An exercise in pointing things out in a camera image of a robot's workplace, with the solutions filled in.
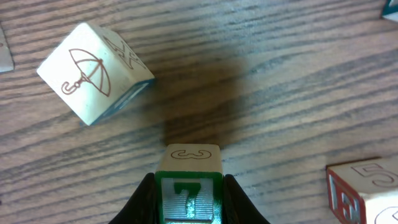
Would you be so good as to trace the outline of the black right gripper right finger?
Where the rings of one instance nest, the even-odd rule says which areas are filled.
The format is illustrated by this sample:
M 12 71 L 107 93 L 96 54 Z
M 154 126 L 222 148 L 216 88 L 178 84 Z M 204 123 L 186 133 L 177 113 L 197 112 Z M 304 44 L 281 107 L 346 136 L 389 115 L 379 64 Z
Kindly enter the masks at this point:
M 223 180 L 222 223 L 270 224 L 231 174 L 226 174 Z

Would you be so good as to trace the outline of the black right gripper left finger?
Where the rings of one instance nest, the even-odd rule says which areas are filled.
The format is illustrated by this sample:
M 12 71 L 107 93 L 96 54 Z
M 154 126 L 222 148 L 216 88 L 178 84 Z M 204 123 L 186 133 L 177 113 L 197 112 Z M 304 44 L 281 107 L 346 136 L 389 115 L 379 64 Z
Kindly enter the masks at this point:
M 121 211 L 109 224 L 156 224 L 156 186 L 154 173 L 145 175 Z

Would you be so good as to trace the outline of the green 7 wooden block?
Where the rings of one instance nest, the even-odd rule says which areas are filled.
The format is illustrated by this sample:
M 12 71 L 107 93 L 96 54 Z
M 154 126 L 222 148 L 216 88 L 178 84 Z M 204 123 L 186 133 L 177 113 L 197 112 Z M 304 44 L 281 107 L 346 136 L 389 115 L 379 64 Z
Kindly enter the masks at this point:
M 155 172 L 160 223 L 222 223 L 223 169 L 216 144 L 169 144 Z

